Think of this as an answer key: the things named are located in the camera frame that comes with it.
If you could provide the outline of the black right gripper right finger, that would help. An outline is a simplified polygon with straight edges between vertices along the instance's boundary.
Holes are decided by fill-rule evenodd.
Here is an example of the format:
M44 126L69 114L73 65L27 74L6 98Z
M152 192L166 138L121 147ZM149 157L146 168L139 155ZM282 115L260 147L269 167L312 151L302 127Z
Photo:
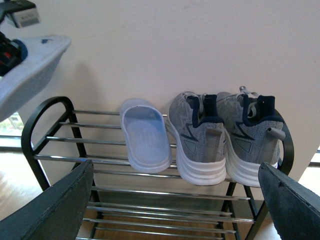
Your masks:
M320 197L268 163L258 180L274 227L282 240L320 238Z

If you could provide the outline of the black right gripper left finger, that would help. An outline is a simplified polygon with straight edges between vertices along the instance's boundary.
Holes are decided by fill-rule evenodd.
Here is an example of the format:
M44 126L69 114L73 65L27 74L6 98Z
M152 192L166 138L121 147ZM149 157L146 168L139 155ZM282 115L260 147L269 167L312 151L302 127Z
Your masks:
M91 196L94 166L87 160L0 222L2 240L74 240Z

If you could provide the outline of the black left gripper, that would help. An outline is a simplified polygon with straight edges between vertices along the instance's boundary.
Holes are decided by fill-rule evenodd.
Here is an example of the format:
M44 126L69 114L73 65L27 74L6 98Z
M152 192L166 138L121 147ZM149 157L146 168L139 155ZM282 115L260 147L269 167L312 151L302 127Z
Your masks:
M35 3L30 0L2 0L0 2L0 75L3 77L23 62L28 55L27 47L18 39L17 31L40 23L40 15Z

